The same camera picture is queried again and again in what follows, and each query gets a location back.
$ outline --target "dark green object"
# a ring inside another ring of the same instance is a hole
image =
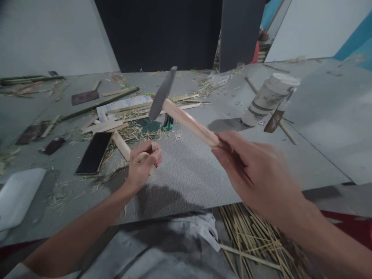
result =
[[[170,131],[172,129],[173,129],[173,118],[169,114],[167,114],[166,117],[165,117],[163,130],[164,131]]]
[[[55,80],[55,79],[64,79],[63,76],[55,76],[55,77],[33,77],[33,78],[27,78],[27,79],[3,79],[1,80],[1,85],[6,86],[6,85],[14,85],[14,84],[19,84],[19,83],[35,83],[38,81],[49,81],[49,80]]]
[[[157,132],[162,125],[160,122],[151,120],[150,118],[140,119],[137,123],[142,127],[142,134]]]
[[[102,103],[99,103],[99,104],[97,104],[97,105],[92,105],[91,107],[88,107],[88,108],[85,108],[85,109],[83,109],[83,110],[79,110],[79,111],[77,111],[77,112],[74,112],[74,113],[72,113],[72,114],[69,114],[69,115],[67,115],[67,116],[64,116],[64,117],[61,118],[61,121],[65,121],[65,120],[68,120],[68,119],[70,119],[70,118],[76,117],[76,116],[78,116],[78,115],[80,115],[80,114],[83,114],[83,113],[89,112],[90,110],[95,109],[96,107],[100,107],[100,106],[103,106],[103,105],[107,105],[108,103],[112,103],[112,102],[114,102],[114,101],[116,101],[116,100],[118,100],[118,99],[120,99],[120,98],[123,98],[123,97],[125,97],[125,96],[128,96],[128,95],[130,95],[130,94],[132,94],[132,93],[134,93],[134,92],[136,92],[136,91],[138,91],[138,90],[139,90],[139,87],[136,87],[136,88],[134,88],[134,89],[131,90],[131,91],[128,91],[128,92],[125,92],[125,93],[119,94],[119,95],[117,95],[117,96],[115,96],[115,97],[113,97],[113,98],[110,98],[110,99],[107,99],[107,100],[103,101]]]

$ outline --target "black smartphone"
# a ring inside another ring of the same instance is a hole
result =
[[[110,144],[112,133],[95,133],[75,174],[96,174]]]

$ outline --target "black backdrop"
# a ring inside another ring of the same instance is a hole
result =
[[[95,0],[121,72],[211,69],[222,0]]]

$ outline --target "homemade wooden hammer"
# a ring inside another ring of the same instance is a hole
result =
[[[211,148],[216,146],[223,147],[223,144],[220,143],[218,137],[213,132],[201,125],[191,115],[189,115],[184,110],[181,110],[178,106],[173,104],[171,100],[168,99],[174,81],[174,76],[176,75],[176,71],[177,67],[174,66],[168,72],[165,80],[163,81],[155,95],[148,117],[152,120],[155,120],[163,109],[166,113],[173,117],[173,119],[188,128]]]

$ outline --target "sandpaper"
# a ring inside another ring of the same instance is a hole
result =
[[[95,99],[98,99],[100,96],[97,90],[88,91],[76,95],[71,96],[71,103],[72,105],[78,105],[81,103],[86,103]]]
[[[30,125],[23,131],[17,142],[16,145],[25,145],[34,141],[41,137],[41,135],[45,132],[47,127],[49,126],[50,121],[41,121],[37,125]]]
[[[65,139],[60,138],[60,137],[55,137],[46,147],[43,147],[39,151],[47,155],[52,155],[65,142],[66,142]]]

